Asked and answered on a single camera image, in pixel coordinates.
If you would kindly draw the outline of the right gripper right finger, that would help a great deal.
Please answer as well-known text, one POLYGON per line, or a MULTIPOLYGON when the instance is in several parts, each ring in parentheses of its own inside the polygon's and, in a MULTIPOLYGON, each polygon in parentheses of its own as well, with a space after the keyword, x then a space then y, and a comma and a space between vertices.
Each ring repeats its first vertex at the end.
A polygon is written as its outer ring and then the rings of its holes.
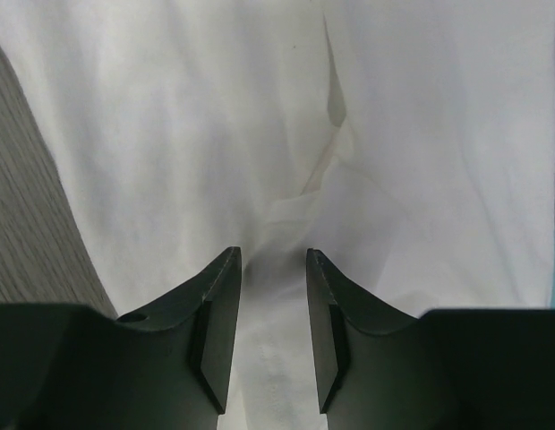
POLYGON ((555 429, 555 310, 380 300, 306 255, 320 412, 331 429, 555 429))

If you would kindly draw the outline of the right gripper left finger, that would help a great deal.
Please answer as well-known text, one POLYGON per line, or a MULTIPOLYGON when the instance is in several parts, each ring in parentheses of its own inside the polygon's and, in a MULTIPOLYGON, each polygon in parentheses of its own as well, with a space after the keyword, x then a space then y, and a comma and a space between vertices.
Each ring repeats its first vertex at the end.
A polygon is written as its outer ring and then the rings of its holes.
POLYGON ((213 429, 226 410, 242 280, 229 247, 112 319, 0 305, 0 429, 213 429))

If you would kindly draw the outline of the white printed t shirt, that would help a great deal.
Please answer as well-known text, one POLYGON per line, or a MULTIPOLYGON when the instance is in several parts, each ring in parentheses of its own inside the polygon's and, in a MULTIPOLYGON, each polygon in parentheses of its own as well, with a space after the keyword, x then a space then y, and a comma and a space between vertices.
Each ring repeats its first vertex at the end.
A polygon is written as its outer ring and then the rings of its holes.
POLYGON ((400 310, 544 308, 555 1, 0 1, 0 45, 124 313, 224 248, 223 429, 323 429, 304 260, 400 310))

